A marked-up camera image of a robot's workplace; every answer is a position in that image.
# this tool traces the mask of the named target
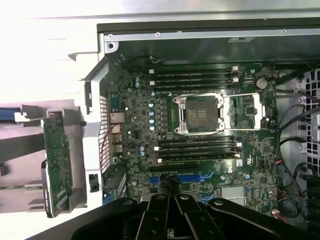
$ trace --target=blue pcie slot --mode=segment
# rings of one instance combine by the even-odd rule
[[[214,172],[212,171],[210,174],[206,176],[202,176],[200,174],[191,174],[191,175],[178,175],[178,179],[182,183],[192,183],[192,182],[204,182],[206,179],[209,179],[213,176]],[[151,184],[158,184],[159,177],[158,176],[152,176],[149,177],[149,182]]]

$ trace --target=green circuit board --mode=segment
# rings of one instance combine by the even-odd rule
[[[42,163],[42,178],[46,213],[49,218],[54,218],[68,205],[73,180],[62,116],[51,115],[43,120],[46,161]]]
[[[269,214],[276,196],[271,177],[277,156],[276,86],[271,80],[259,88],[257,80],[269,79],[272,73],[262,63],[124,71],[108,97],[111,112],[124,114],[112,144],[121,145],[114,154],[127,164],[128,196],[139,200],[157,191],[161,174],[177,175],[184,179],[181,191],[204,202],[223,197]],[[219,127],[217,118],[223,118],[217,97],[205,95],[212,93],[230,96],[224,98],[228,128],[206,136]],[[183,112],[175,102],[182,95],[188,95]],[[263,106],[258,121],[257,104]],[[198,135],[178,134],[181,118],[189,134]],[[200,181],[192,178],[197,175]]]

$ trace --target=ventilation grille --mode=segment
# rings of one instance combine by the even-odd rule
[[[317,96],[317,90],[320,89],[320,71],[317,69],[315,72],[310,71],[309,78],[306,79],[305,84],[305,92],[313,97]],[[318,104],[310,101],[310,99],[306,99],[306,110],[314,109],[318,107]],[[306,120],[311,122],[311,115],[306,117]],[[320,158],[318,157],[318,149],[319,144],[317,142],[312,141],[312,132],[311,126],[308,124],[307,126],[307,161],[314,165],[317,171],[320,173]]]
[[[107,98],[100,96],[101,109],[101,127],[99,132],[99,154],[100,169],[104,173],[110,166],[110,147],[109,147],[109,131],[108,131],[108,109]]]

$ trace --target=circuit board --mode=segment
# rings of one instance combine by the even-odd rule
[[[68,207],[72,192],[72,171],[69,142],[62,116],[50,114],[42,120],[46,161],[42,163],[43,195],[48,218],[54,218]]]
[[[272,74],[262,63],[124,71],[107,95],[122,117],[111,122],[111,144],[127,165],[128,196],[156,193],[161,174],[175,175],[203,202],[222,197],[268,214],[276,198]]]

